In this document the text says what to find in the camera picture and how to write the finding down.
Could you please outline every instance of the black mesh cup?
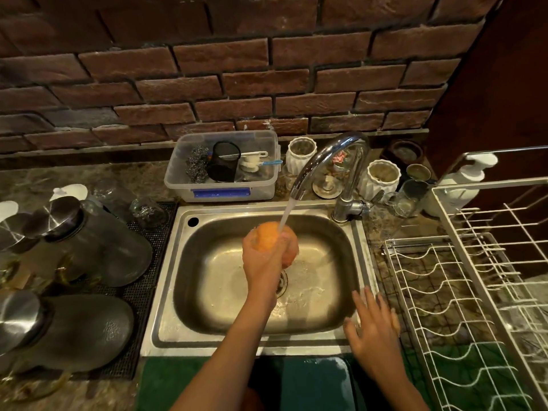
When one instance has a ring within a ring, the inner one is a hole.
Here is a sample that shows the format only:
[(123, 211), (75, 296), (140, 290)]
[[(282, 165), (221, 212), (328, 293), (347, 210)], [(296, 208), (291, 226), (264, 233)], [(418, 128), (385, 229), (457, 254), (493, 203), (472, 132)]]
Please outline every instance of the black mesh cup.
[(233, 142), (216, 142), (213, 146), (211, 160), (205, 168), (208, 176), (217, 182), (234, 182), (238, 160), (241, 155), (240, 149)]

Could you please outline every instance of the orange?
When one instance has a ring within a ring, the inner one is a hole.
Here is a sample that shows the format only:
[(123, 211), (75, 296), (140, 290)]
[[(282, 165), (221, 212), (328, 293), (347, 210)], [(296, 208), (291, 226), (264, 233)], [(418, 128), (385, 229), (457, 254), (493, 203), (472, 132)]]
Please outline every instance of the orange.
[[(274, 247), (279, 236), (278, 226), (279, 222), (273, 221), (261, 223), (257, 227), (257, 242), (254, 246), (257, 251), (268, 252)], [(299, 253), (299, 242), (297, 235), (289, 226), (284, 225), (283, 231), (289, 234), (289, 246), (282, 256), (282, 267), (287, 268)]]

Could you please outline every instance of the blue label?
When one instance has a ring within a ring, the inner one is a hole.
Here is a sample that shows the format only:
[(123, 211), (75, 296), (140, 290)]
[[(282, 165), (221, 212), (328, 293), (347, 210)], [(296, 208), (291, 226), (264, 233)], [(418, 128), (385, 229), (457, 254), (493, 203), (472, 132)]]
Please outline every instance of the blue label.
[(196, 199), (245, 197), (251, 195), (249, 187), (235, 187), (230, 189), (191, 189)]

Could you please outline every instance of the running water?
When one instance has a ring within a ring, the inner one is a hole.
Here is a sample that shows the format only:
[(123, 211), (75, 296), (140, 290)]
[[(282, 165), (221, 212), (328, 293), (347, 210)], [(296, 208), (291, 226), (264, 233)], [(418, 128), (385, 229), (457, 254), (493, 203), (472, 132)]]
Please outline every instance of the running water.
[(283, 227), (285, 223), (287, 222), (287, 218), (289, 217), (289, 213), (293, 210), (296, 204), (297, 204), (297, 201), (293, 199), (292, 197), (290, 197), (289, 200), (287, 201), (287, 207), (285, 208), (285, 212), (283, 213), (282, 220), (279, 222), (278, 232), (282, 232)]

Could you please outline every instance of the hand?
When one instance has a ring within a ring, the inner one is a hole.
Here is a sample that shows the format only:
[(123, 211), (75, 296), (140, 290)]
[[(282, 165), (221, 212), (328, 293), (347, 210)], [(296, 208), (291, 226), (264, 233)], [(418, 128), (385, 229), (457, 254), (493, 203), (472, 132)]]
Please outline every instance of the hand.
[(254, 303), (264, 304), (268, 313), (276, 306), (276, 289), (282, 272), (282, 255), (290, 244), (289, 235), (282, 232), (274, 247), (267, 253), (254, 248), (257, 230), (252, 229), (243, 238), (243, 271), (247, 279), (247, 297)]
[(382, 390), (394, 384), (407, 382), (406, 370), (400, 352), (394, 313), (382, 296), (375, 301), (369, 287), (365, 288), (365, 305), (357, 291), (352, 292), (356, 310), (360, 316), (361, 334), (349, 318), (344, 322), (344, 333), (350, 342), (350, 348), (356, 360)]

